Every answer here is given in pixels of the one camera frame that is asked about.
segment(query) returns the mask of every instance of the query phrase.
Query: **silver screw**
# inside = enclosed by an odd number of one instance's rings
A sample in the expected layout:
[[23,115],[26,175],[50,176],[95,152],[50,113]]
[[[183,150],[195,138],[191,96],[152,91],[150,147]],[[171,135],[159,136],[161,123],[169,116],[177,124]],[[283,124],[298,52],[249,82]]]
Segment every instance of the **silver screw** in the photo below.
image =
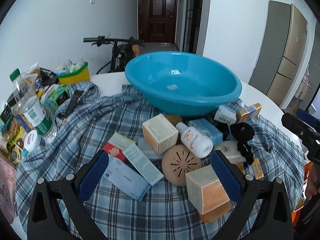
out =
[[283,180],[281,178],[276,178],[276,182],[278,182],[279,184],[281,184],[283,182]]
[[245,178],[250,181],[254,179],[254,177],[251,174],[246,174]]
[[75,176],[70,173],[70,174],[68,174],[68,175],[66,176],[66,179],[67,179],[67,180],[72,180],[74,177],[75,177]]
[[42,184],[44,182],[44,178],[38,179],[38,184]]

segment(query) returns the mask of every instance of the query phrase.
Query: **bicycle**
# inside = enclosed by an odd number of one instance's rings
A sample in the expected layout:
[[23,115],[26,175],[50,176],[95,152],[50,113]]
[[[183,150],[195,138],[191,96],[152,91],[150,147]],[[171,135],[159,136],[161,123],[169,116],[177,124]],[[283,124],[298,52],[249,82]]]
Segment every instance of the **bicycle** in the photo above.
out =
[[[132,46],[135,44],[143,46],[144,43],[143,40],[135,40],[134,37],[130,37],[129,39],[114,39],[109,37],[106,38],[105,36],[98,36],[96,38],[84,38],[83,42],[93,42],[91,46],[97,45],[97,47],[100,47],[103,44],[113,44],[111,60],[107,64],[102,66],[96,74],[99,74],[100,71],[109,64],[111,64],[111,66],[108,73],[124,71],[127,63],[135,57],[132,51]],[[119,66],[116,67],[116,60],[119,55]]]

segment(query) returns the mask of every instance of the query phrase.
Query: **wooden door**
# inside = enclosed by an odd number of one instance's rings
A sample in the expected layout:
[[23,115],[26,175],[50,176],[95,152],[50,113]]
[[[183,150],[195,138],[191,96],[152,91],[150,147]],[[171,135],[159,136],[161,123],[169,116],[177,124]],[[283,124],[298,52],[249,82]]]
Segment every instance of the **wooden door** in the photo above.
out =
[[144,42],[175,42],[177,0],[139,0],[139,39]]

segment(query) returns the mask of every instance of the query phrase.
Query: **blue plaid fabric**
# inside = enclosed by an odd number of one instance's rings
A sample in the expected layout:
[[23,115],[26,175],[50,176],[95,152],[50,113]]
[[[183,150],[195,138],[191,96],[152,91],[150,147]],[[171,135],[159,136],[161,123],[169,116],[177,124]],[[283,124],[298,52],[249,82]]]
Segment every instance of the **blue plaid fabric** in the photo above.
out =
[[[75,111],[60,127],[53,143],[39,147],[21,162],[17,172],[16,212],[27,231],[28,212],[36,181],[59,180],[76,173],[101,149],[114,132],[138,141],[143,137],[142,122],[160,113],[143,95],[128,86],[120,95],[99,98],[99,89],[91,82],[70,85],[70,94],[83,90]],[[70,100],[55,113],[57,123]],[[229,106],[240,108],[241,100]],[[260,159],[264,180],[281,177],[285,183],[291,209],[302,193],[303,157],[290,139],[263,117],[251,121],[255,130],[250,142],[254,156]],[[209,157],[202,164],[210,164]],[[161,162],[154,163],[161,170]],[[246,235],[260,207],[257,201],[244,227]],[[79,234],[63,204],[59,202],[70,232]],[[203,223],[188,200],[186,187],[176,187],[164,178],[150,188],[141,202],[135,201],[102,177],[84,206],[108,239],[212,239],[232,210],[212,223]]]

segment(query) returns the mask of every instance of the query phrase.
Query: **green and yellow container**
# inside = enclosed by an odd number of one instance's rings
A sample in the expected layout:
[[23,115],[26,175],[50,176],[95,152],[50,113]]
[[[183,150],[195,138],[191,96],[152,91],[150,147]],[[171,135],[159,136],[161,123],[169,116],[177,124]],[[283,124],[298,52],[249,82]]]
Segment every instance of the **green and yellow container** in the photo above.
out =
[[88,63],[85,62],[80,69],[72,73],[57,75],[57,78],[62,85],[69,85],[82,81],[90,81]]

